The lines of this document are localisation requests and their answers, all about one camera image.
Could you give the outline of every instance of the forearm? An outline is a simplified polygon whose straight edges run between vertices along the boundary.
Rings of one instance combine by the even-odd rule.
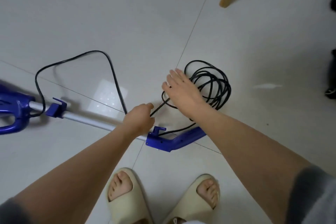
[[[193,118],[212,139],[237,177],[274,223],[284,223],[297,174],[310,163],[266,135],[216,110]]]
[[[36,223],[84,223],[135,136],[118,126],[15,196]]]

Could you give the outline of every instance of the shirt sleeve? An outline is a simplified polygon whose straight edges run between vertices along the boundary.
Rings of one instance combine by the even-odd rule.
[[[0,224],[32,224],[29,216],[13,198],[0,205]]]
[[[297,176],[290,195],[287,224],[336,223],[336,180],[311,166]]]

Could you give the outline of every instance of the power cord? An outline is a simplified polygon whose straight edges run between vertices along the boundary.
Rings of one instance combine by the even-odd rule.
[[[37,82],[37,76],[39,75],[39,73],[41,73],[43,70],[45,70],[45,69],[47,69],[49,67],[57,66],[57,65],[60,65],[60,64],[72,61],[72,60],[76,60],[78,58],[81,58],[83,56],[86,56],[86,55],[89,55],[89,54],[92,54],[92,53],[97,53],[97,52],[98,53],[102,53],[103,55],[105,55],[106,58],[107,58],[107,60],[108,60],[108,62],[109,62],[109,64],[110,64],[110,67],[111,67],[111,70],[112,70],[112,74],[113,74],[113,78],[114,78],[114,82],[115,82],[115,86],[117,88],[117,92],[118,92],[118,95],[119,95],[119,98],[120,98],[121,105],[123,107],[124,113],[127,114],[126,105],[125,105],[123,96],[122,96],[121,91],[120,91],[120,87],[119,87],[119,84],[118,84],[118,81],[117,81],[117,77],[116,77],[116,74],[115,74],[115,71],[114,71],[114,68],[113,68],[113,65],[112,65],[111,58],[109,57],[109,55],[106,52],[98,51],[98,50],[93,50],[93,51],[89,51],[89,52],[84,52],[84,53],[82,53],[80,55],[77,55],[77,56],[75,56],[73,58],[70,58],[70,59],[62,60],[62,61],[50,64],[50,65],[47,65],[47,66],[42,67],[40,70],[37,71],[37,73],[35,75],[35,85],[36,85],[37,91],[38,91],[38,93],[40,95],[40,98],[42,100],[43,109],[39,113],[31,114],[30,117],[38,117],[38,116],[42,115],[45,112],[45,108],[46,108],[44,96],[43,96],[42,91],[40,89],[39,83]],[[202,67],[202,68],[196,70],[193,73],[193,75],[189,78],[190,81],[192,81],[193,83],[196,83],[202,77],[209,77],[209,80],[206,81],[205,83],[201,84],[200,86],[198,86],[198,89],[202,93],[202,90],[204,89],[204,87],[207,86],[208,84],[210,84],[210,90],[209,90],[208,95],[207,96],[202,95],[202,96],[203,96],[203,98],[206,99],[206,102],[209,105],[211,105],[214,109],[219,110],[228,101],[228,99],[230,97],[230,94],[231,94],[231,86],[229,84],[227,76],[220,69],[218,69],[215,66],[211,65],[210,63],[202,61],[202,60],[193,60],[193,61],[189,62],[185,66],[185,68],[184,68],[184,73],[185,74],[187,74],[187,68],[188,68],[188,66],[191,63],[193,63],[193,62],[201,62],[201,63],[206,64],[207,66]],[[207,71],[205,69],[214,69],[214,70],[216,70],[221,75],[221,78],[218,78],[216,75],[214,75],[213,73],[210,73],[209,71]],[[215,96],[212,97],[212,93],[214,91],[213,88],[214,88],[215,84],[217,85],[217,90],[216,90]],[[168,103],[168,101],[170,100],[170,98],[164,99],[164,96],[165,96],[165,92],[163,91],[162,95],[161,95],[163,103],[158,108],[156,108],[150,114],[150,116],[153,116],[153,114],[155,114],[164,105],[168,105],[168,106],[170,106],[172,108],[177,109],[177,107],[175,107],[175,106],[173,106],[173,105],[171,105],[171,104]],[[171,130],[171,131],[167,131],[167,132],[161,133],[160,136],[161,135],[170,134],[170,133],[179,132],[179,131],[183,131],[185,129],[191,128],[195,124],[196,123],[193,123],[193,124],[191,124],[191,125],[189,125],[189,126],[187,126],[185,128],[181,128],[181,129],[177,129],[177,130]]]

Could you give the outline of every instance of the beige slide sandal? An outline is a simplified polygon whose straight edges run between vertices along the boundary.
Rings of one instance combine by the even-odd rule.
[[[110,183],[114,175],[120,171],[124,171],[129,176],[133,183],[133,188],[131,191],[126,192],[109,202],[108,193]],[[111,176],[111,179],[108,182],[106,195],[113,224],[132,224],[142,219],[148,220],[148,224],[153,224],[140,185],[131,169],[121,168]]]
[[[212,207],[197,193],[197,187],[207,179],[217,182],[212,175],[204,174],[198,177],[180,199],[174,210],[166,217],[163,224],[167,224],[173,218],[179,217],[186,221],[199,220],[205,223],[211,222]]]

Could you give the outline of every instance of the aluminum tube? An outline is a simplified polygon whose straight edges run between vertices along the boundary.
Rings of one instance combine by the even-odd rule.
[[[43,109],[43,105],[41,103],[37,103],[34,101],[29,102],[29,107],[36,110],[36,111],[42,111]],[[99,120],[95,120],[95,119],[91,119],[79,114],[75,114],[73,112],[69,112],[69,111],[64,111],[62,114],[62,118],[65,119],[69,119],[69,120],[73,120],[73,121],[77,121],[86,125],[90,125],[96,128],[102,128],[104,130],[108,130],[108,131],[112,131],[113,129],[116,128],[117,125],[121,124],[121,122],[116,121],[116,124],[111,124],[111,123],[107,123],[107,122],[103,122],[103,121],[99,121]],[[146,141],[147,136],[139,136],[137,137],[137,139],[142,140],[142,141]]]

